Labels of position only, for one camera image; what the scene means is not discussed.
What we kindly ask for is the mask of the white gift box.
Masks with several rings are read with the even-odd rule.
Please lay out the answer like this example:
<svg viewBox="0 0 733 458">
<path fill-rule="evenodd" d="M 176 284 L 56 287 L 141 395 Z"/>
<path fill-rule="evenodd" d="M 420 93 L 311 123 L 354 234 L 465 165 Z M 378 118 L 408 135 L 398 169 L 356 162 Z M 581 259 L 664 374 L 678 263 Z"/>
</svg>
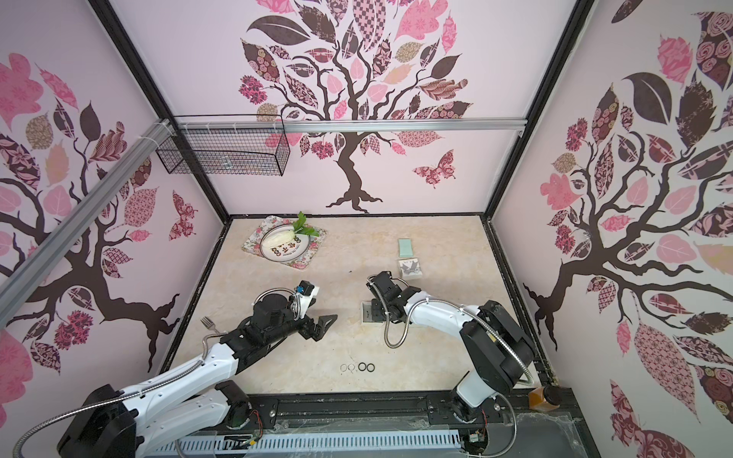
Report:
<svg viewBox="0 0 733 458">
<path fill-rule="evenodd" d="M 423 277 L 423 270 L 417 258 L 400 259 L 398 261 L 400 278 L 409 281 Z"/>
</svg>

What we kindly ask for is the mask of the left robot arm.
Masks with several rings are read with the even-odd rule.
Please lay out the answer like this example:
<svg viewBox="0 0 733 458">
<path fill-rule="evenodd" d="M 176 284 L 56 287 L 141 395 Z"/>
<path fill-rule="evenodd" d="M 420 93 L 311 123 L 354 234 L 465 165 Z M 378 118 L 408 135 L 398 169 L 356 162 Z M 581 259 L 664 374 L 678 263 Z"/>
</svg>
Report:
<svg viewBox="0 0 733 458">
<path fill-rule="evenodd" d="M 233 378 L 293 334 L 315 342 L 325 337 L 338 317 L 308 316 L 318 291 L 310 282 L 268 290 L 237 327 L 207 338 L 197 358 L 126 389 L 95 390 L 59 440 L 59 455 L 145 457 L 201 429 L 241 429 L 257 420 Z"/>
</svg>

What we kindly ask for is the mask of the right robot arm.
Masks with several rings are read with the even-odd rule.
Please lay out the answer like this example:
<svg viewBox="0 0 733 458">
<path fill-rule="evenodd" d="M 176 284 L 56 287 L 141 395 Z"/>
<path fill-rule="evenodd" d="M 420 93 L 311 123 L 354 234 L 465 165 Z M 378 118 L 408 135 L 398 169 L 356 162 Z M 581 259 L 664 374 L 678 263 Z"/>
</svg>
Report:
<svg viewBox="0 0 733 458">
<path fill-rule="evenodd" d="M 389 271 L 371 276 L 366 286 L 372 307 L 384 316 L 385 344 L 404 345 L 414 326 L 429 327 L 460 339 L 473 364 L 452 390 L 458 408 L 477 410 L 488 399 L 506 396 L 517 385 L 534 385 L 532 339 L 500 303 L 460 305 L 395 279 Z"/>
</svg>

